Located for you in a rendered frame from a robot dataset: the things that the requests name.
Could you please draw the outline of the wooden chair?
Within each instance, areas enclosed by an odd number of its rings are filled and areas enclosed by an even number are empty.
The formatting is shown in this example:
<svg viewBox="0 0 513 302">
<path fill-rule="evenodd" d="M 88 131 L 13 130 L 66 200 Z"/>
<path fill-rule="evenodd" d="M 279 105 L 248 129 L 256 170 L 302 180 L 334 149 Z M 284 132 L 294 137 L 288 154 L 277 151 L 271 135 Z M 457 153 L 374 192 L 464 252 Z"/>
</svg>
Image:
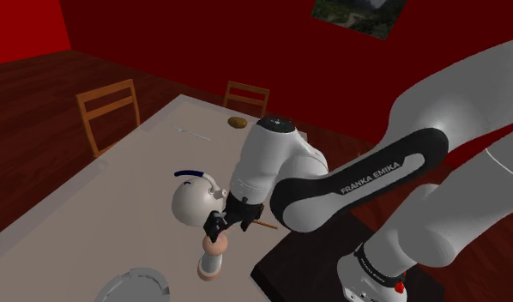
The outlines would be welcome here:
<svg viewBox="0 0 513 302">
<path fill-rule="evenodd" d="M 245 92 L 251 92 L 254 94 L 260 94 L 263 96 L 263 99 L 258 100 L 255 98 L 250 98 L 250 97 L 245 97 L 242 95 L 234 94 L 231 92 L 232 88 L 235 88 L 235 89 L 238 89 L 241 91 L 245 91 Z M 266 89 L 266 88 L 259 88 L 259 87 L 251 86 L 248 84 L 228 81 L 227 85 L 226 85 L 226 92 L 225 92 L 225 96 L 223 98 L 222 106 L 227 107 L 227 103 L 229 100 L 235 100 L 235 101 L 243 102 L 246 104 L 260 106 L 262 108 L 262 110 L 261 110 L 259 117 L 263 118 L 265 115 L 266 109 L 267 109 L 268 102 L 269 102 L 269 93 L 270 93 L 270 90 Z"/>
<path fill-rule="evenodd" d="M 125 97 L 121 100 L 114 101 L 110 104 L 101 106 L 92 111 L 86 110 L 86 104 L 89 101 L 96 100 L 98 98 L 105 97 L 109 94 L 114 94 L 118 91 L 122 91 L 125 89 L 130 90 L 130 96 Z M 102 115 L 105 115 L 109 112 L 113 112 L 113 111 L 120 109 L 124 106 L 133 105 L 134 111 L 135 111 L 136 126 L 139 127 L 141 125 L 141 117 L 140 117 L 139 107 L 137 104 L 136 91 L 135 91 L 134 82 L 132 79 L 127 79 L 124 81 L 120 81 L 120 82 L 116 82 L 116 83 L 104 86 L 102 88 L 96 88 L 96 89 L 93 89 L 93 90 L 90 90 L 90 91 L 87 91 L 84 93 L 80 93 L 80 94 L 77 94 L 75 96 L 75 98 L 76 98 L 76 102 L 77 102 L 77 105 L 80 110 L 82 124 L 83 124 L 84 129 L 87 134 L 88 143 L 92 150 L 94 158 L 99 158 L 103 153 L 105 153 L 112 146 L 114 146 L 115 143 L 99 150 L 97 143 L 94 139 L 94 134 L 91 129 L 91 121 L 93 119 L 98 118 Z"/>
</svg>

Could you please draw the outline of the grey dining table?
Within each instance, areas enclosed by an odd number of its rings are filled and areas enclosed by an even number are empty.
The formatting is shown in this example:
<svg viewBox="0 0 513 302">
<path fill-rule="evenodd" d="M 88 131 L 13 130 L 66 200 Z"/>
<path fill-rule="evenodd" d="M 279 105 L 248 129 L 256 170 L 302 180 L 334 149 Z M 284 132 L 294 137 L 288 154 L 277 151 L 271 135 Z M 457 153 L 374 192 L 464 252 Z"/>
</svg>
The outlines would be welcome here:
<svg viewBox="0 0 513 302">
<path fill-rule="evenodd" d="M 262 222 L 227 230 L 219 275 L 196 272 L 204 232 L 172 214 L 182 170 L 227 188 L 248 135 L 233 111 L 180 95 L 105 154 L 0 232 L 0 302 L 94 302 L 116 275 L 161 272 L 171 302 L 269 302 L 254 266 L 287 234 L 269 211 Z M 178 133 L 171 124 L 201 136 Z"/>
</svg>

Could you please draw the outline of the landscape wall picture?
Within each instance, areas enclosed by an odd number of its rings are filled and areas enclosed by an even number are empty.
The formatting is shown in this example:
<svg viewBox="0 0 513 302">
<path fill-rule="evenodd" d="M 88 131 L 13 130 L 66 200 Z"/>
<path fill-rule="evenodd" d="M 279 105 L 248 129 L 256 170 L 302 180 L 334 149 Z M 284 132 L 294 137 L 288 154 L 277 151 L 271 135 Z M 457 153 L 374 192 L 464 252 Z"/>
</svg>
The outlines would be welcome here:
<svg viewBox="0 0 513 302">
<path fill-rule="evenodd" d="M 315 0 L 311 16 L 339 27 L 387 39 L 407 0 Z"/>
</svg>

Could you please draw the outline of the peach and white pepper mill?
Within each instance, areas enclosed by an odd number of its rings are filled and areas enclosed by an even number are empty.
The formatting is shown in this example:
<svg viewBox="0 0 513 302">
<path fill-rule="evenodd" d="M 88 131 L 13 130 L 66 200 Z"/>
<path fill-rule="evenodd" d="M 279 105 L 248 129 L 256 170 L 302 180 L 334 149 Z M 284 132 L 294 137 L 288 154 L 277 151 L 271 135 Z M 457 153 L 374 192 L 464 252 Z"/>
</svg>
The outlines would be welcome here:
<svg viewBox="0 0 513 302">
<path fill-rule="evenodd" d="M 219 273 L 222 265 L 222 255 L 226 251 L 228 240 L 221 233 L 213 243 L 209 236 L 202 241 L 204 253 L 197 265 L 197 274 L 203 281 L 213 280 Z"/>
</svg>

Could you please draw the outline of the dark robot stand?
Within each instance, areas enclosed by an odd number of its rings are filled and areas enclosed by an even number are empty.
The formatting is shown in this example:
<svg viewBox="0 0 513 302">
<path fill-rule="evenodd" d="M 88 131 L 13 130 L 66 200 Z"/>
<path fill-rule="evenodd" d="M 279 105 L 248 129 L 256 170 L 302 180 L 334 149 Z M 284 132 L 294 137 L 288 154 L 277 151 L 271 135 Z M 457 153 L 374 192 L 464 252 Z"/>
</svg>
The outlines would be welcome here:
<svg viewBox="0 0 513 302">
<path fill-rule="evenodd" d="M 349 213 L 311 233 L 289 233 L 250 273 L 271 302 L 348 302 L 338 278 L 338 260 L 373 231 Z"/>
</svg>

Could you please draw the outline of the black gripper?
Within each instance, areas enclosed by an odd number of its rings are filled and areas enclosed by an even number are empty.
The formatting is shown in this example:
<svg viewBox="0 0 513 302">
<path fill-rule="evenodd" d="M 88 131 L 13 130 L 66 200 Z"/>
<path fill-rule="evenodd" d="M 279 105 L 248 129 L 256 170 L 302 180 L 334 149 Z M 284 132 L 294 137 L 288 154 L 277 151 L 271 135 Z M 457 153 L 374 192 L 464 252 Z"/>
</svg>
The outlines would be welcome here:
<svg viewBox="0 0 513 302">
<path fill-rule="evenodd" d="M 240 227 L 245 232 L 252 221 L 260 218 L 264 205 L 262 203 L 249 204 L 245 202 L 246 200 L 246 197 L 239 200 L 232 193 L 229 193 L 226 199 L 225 213 L 216 210 L 209 213 L 203 225 L 203 230 L 212 243 L 215 243 L 220 233 L 227 229 L 227 224 L 232 225 L 240 222 Z"/>
</svg>

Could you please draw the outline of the grey round plate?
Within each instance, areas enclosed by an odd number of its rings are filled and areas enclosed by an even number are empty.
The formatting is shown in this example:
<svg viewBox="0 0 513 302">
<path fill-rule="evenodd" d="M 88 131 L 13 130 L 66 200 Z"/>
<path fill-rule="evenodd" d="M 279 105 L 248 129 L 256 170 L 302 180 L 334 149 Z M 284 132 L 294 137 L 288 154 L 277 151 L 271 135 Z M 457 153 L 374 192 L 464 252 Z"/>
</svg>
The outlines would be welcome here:
<svg viewBox="0 0 513 302">
<path fill-rule="evenodd" d="M 134 268 L 107 282 L 94 302 L 171 302 L 164 275 L 152 268 Z"/>
</svg>

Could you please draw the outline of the silver fork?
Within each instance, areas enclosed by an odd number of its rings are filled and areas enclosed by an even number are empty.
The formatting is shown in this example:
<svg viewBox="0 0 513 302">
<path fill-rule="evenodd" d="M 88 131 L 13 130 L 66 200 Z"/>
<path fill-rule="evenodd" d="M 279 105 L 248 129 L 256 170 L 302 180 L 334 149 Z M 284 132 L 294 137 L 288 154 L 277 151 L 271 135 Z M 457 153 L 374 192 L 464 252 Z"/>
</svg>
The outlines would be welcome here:
<svg viewBox="0 0 513 302">
<path fill-rule="evenodd" d="M 201 135 L 198 135 L 197 133 L 194 133 L 194 132 L 191 132 L 191 131 L 188 131 L 188 130 L 183 130 L 173 124 L 171 124 L 171 128 L 175 131 L 177 131 L 178 133 L 186 133 L 186 134 L 189 134 L 189 135 L 192 135 L 192 136 L 195 136 L 195 137 L 198 137 L 200 139 L 203 139 L 205 141 L 208 141 L 210 142 L 210 138 L 206 137 L 206 136 L 201 136 Z"/>
</svg>

